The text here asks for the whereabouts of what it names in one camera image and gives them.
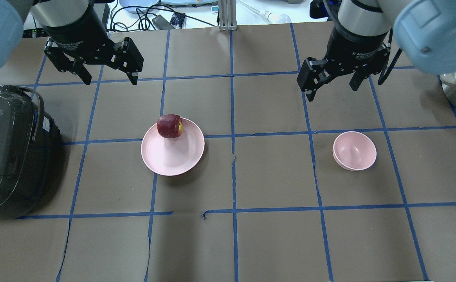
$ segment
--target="pink plate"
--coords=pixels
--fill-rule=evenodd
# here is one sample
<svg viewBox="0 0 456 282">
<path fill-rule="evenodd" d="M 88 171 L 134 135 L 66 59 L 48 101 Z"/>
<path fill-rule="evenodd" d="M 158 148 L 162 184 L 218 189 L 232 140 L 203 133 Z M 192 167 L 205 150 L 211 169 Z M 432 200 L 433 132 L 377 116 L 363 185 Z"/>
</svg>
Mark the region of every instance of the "pink plate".
<svg viewBox="0 0 456 282">
<path fill-rule="evenodd" d="M 360 132 L 344 132 L 334 141 L 332 154 L 342 168 L 361 171 L 376 161 L 376 146 L 370 138 Z"/>
<path fill-rule="evenodd" d="M 183 120 L 183 134 L 177 138 L 163 138 L 155 123 L 144 135 L 141 156 L 146 166 L 160 175 L 172 176 L 192 169 L 205 148 L 201 129 L 187 118 Z"/>
</svg>

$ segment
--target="apple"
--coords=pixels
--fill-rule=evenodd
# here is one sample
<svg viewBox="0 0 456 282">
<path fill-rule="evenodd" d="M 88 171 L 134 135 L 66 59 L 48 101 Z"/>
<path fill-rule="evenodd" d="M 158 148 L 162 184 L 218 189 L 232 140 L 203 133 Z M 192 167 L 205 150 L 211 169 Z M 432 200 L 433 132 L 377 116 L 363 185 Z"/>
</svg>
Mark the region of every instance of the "apple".
<svg viewBox="0 0 456 282">
<path fill-rule="evenodd" d="M 158 118 L 158 134 L 164 138 L 176 138 L 183 134 L 183 120 L 176 114 L 164 114 Z"/>
</svg>

